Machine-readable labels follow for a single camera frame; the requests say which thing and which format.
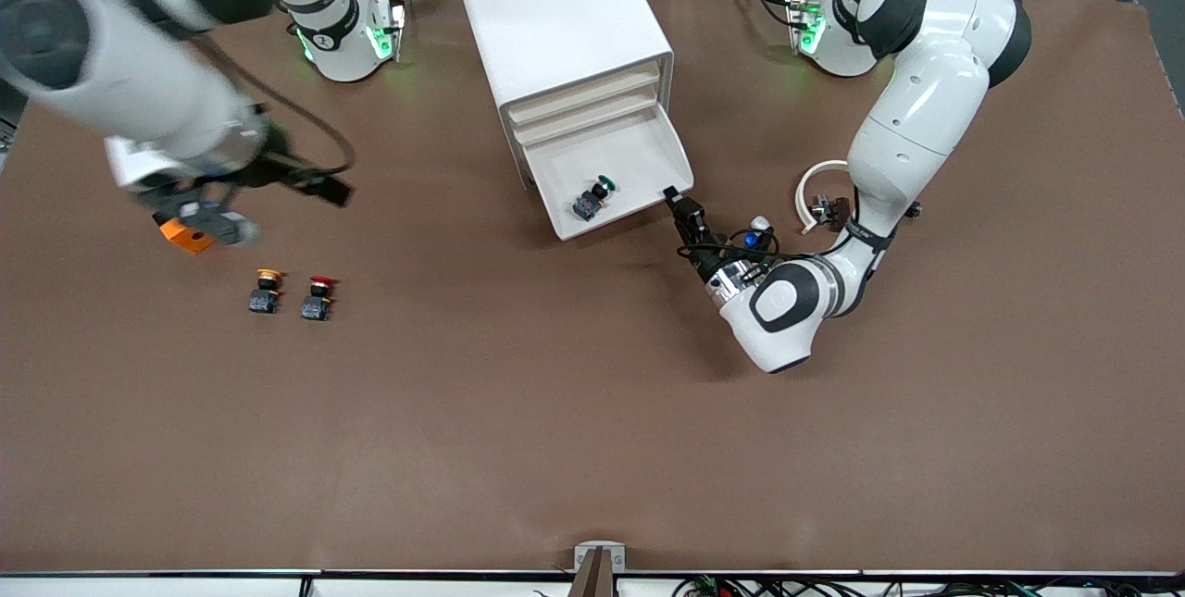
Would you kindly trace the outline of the orange button box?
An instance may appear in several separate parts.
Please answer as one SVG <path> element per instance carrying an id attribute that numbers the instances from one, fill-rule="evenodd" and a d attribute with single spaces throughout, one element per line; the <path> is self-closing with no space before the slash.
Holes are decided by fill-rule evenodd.
<path id="1" fill-rule="evenodd" d="M 209 235 L 204 235 L 203 231 L 191 229 L 178 222 L 177 218 L 173 220 L 161 222 L 156 226 L 162 235 L 162 238 L 179 250 L 185 251 L 191 255 L 201 255 L 204 251 L 212 248 L 216 240 Z"/>

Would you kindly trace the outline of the yellow push button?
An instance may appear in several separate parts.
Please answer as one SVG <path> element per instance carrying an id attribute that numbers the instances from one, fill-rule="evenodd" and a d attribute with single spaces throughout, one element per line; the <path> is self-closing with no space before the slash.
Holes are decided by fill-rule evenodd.
<path id="1" fill-rule="evenodd" d="M 256 314 L 275 314 L 282 294 L 283 272 L 278 269 L 260 268 L 256 287 L 248 297 L 248 310 Z"/>

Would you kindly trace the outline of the small brown electrical component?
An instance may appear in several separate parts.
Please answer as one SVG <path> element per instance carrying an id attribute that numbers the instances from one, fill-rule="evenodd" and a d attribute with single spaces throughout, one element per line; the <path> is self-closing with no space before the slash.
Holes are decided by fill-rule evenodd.
<path id="1" fill-rule="evenodd" d="M 814 203 L 808 206 L 808 212 L 811 218 L 816 222 L 816 227 L 838 233 L 854 213 L 854 206 L 847 197 L 830 199 L 825 193 L 818 193 Z"/>

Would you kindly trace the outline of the green push button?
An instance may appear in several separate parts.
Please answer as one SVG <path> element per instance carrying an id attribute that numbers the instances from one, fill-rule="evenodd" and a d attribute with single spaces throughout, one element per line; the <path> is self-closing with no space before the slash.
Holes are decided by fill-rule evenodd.
<path id="1" fill-rule="evenodd" d="M 583 222 L 592 222 L 608 205 L 608 200 L 617 192 L 617 184 L 610 176 L 600 175 L 597 180 L 579 193 L 571 206 L 572 213 Z"/>

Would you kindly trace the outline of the brown table cover sheet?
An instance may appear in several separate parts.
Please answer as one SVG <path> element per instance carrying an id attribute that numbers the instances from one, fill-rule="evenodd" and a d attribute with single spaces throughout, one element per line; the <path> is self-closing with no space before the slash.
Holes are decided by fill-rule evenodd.
<path id="1" fill-rule="evenodd" d="M 0 570 L 550 570 L 592 539 L 652 570 L 1184 570 L 1185 121 L 1141 6 L 1024 4 L 1023 68 L 779 375 L 661 205 L 555 238 L 461 0 L 412 0 L 359 85 L 278 17 L 218 33 L 358 147 L 347 208 L 242 193 L 246 250 L 169 245 L 96 133 L 27 108 Z"/>

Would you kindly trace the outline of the red push button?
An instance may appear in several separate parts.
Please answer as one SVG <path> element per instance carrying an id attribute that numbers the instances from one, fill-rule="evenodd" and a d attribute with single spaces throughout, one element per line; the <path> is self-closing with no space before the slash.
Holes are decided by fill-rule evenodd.
<path id="1" fill-rule="evenodd" d="M 309 290 L 305 301 L 300 306 L 301 317 L 308 320 L 327 320 L 331 317 L 331 308 L 334 303 L 334 291 L 337 280 L 326 276 L 312 276 L 309 278 Z"/>

